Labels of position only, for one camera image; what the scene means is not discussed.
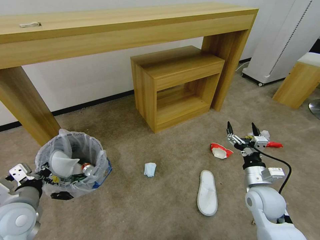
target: crumpled paper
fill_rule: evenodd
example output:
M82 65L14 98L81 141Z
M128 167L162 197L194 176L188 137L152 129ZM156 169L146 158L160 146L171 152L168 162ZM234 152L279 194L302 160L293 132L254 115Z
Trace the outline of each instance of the crumpled paper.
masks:
M144 175L147 177L153 177L154 172L156 171L156 164L155 163L145 163L144 164Z

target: black baseboard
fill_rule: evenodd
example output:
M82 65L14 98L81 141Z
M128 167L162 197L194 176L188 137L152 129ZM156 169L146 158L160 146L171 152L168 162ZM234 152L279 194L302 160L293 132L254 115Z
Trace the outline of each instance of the black baseboard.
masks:
M239 63L250 62L250 60L251 60L251 58L242 59L239 61Z
M53 111L52 114L54 116L58 116L58 115L61 115L61 114L65 114L65 113L73 112L73 111L76 111L76 110L80 110L82 108L91 107L91 106L94 106L94 105L97 105L97 104L100 104L100 103L109 102L109 101L112 101L112 100L115 100L115 99L118 99L118 98L126 97L126 96L129 96L129 95L132 95L132 94L134 94L134 90L130 90L130 91L123 92L123 93L118 93L118 94L115 94L115 95L112 95L112 96L109 96L109 97L104 97L104 98L100 98L100 99L93 100L93 101L90 101L90 102L81 103L81 104L78 104L78 105L75 105L75 106L63 108L63 109L60 109L60 110L57 110L57 111ZM19 121L16 121L16 122L13 122L13 123L8 123L8 124L0 126L0 132L5 131L5 130L9 130L11 128L20 127L20 126L22 126L22 124Z

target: white slipper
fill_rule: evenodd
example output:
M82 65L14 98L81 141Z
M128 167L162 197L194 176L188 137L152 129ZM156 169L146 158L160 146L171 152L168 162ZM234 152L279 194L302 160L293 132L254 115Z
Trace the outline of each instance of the white slipper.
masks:
M206 216L212 216L218 209L218 199L212 172L203 170L200 175L198 193L199 211Z

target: red plastic piece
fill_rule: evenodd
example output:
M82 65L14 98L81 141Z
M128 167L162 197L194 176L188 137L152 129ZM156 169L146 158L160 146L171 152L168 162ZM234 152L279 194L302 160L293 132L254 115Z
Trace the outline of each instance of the red plastic piece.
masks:
M276 148L280 148L283 147L283 145L281 143L277 143L277 142L269 142L267 144L267 147L276 147Z
M231 154L233 154L233 152L231 150L225 148L224 146L221 146L218 143L211 143L211 147L210 147L211 152L212 152L213 148L220 148L220 149L224 150L227 153L227 157L229 157L229 156L231 156Z

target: white plastic bag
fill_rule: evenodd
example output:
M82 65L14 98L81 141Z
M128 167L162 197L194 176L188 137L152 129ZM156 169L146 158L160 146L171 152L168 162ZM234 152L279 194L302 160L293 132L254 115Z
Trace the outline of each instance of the white plastic bag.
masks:
M83 132L69 132L59 130L59 135L47 142L37 153L35 164L36 172L49 162L53 151L63 151L70 158L80 158L94 166L92 174L82 180L66 182L60 179L59 183L45 183L44 192L55 199L71 199L79 197L97 189L112 170L106 151L101 143L94 137Z

